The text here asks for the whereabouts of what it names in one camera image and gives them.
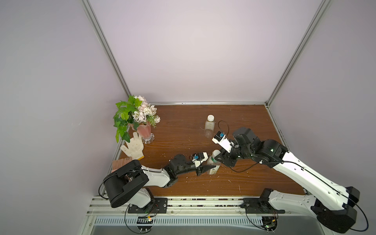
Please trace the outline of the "labelled clear plastic bottle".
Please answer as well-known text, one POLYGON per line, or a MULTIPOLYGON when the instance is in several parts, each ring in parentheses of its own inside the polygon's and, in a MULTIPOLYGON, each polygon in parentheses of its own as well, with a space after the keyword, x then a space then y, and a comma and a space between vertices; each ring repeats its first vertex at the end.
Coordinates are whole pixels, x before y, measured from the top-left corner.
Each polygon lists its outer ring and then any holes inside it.
POLYGON ((209 174, 209 175, 215 175, 215 174, 218 172, 221 163, 218 162, 217 160, 215 160, 215 159, 213 158, 213 156, 211 156, 211 157, 207 160, 207 165, 213 166, 213 167, 208 171, 208 174, 209 174))

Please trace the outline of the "white bottle cap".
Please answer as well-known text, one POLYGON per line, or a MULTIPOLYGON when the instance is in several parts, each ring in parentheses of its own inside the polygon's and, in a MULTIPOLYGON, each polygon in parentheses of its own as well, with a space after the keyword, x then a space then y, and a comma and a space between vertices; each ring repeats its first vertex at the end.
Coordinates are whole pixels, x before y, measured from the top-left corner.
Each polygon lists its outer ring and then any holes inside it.
POLYGON ((216 149, 216 150, 214 150, 214 151, 212 152, 212 156, 213 156, 213 157, 216 157, 216 156, 218 156, 220 153, 221 153, 221 151, 216 149))
POLYGON ((214 121, 214 116, 213 115, 208 115, 207 121, 213 122, 214 121))

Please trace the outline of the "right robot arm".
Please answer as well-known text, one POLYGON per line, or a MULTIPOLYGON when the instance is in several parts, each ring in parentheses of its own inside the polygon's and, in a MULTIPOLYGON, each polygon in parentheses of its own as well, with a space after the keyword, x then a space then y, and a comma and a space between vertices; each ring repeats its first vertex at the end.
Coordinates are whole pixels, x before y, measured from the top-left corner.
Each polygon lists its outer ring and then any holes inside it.
POLYGON ((323 226, 340 234, 355 224, 359 190, 334 183, 300 161, 279 142, 261 141, 249 128, 236 130, 233 137, 229 140, 220 131, 215 134, 212 141, 221 146, 221 153, 215 157, 217 161, 233 167, 240 159, 251 159, 286 175, 309 193, 296 195, 265 189, 260 199, 271 210, 315 217, 323 226))

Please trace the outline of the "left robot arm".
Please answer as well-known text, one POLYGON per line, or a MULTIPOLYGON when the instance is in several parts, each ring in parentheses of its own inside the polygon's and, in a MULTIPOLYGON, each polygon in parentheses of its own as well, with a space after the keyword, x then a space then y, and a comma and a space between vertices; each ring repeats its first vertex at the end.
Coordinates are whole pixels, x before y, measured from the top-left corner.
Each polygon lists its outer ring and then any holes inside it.
POLYGON ((169 188, 178 181, 179 175, 190 172, 200 176, 215 168, 214 165, 205 164, 208 158, 205 152, 195 154, 191 160, 185 155, 178 154, 161 169, 149 168, 138 160, 132 160, 107 175, 102 185, 112 208, 131 204, 150 211, 156 200, 148 187, 169 188))

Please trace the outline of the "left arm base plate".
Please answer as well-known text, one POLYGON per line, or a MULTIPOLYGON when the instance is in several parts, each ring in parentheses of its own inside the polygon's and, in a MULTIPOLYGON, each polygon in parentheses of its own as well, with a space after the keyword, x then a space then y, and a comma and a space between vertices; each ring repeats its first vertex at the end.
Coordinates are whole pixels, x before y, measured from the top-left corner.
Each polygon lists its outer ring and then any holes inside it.
POLYGON ((167 198, 155 198, 143 208, 136 205, 130 205, 127 212, 130 214, 165 214, 167 212, 167 205, 167 198))

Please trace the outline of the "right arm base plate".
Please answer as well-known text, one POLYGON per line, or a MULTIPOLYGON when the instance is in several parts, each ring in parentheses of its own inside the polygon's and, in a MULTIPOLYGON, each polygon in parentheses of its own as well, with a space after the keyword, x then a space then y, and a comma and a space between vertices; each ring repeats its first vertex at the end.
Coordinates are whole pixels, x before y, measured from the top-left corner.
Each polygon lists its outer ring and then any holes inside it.
POLYGON ((285 210, 275 209, 268 200, 262 198, 244 198, 243 203, 240 205, 245 209, 246 213, 254 214, 284 214, 285 210))

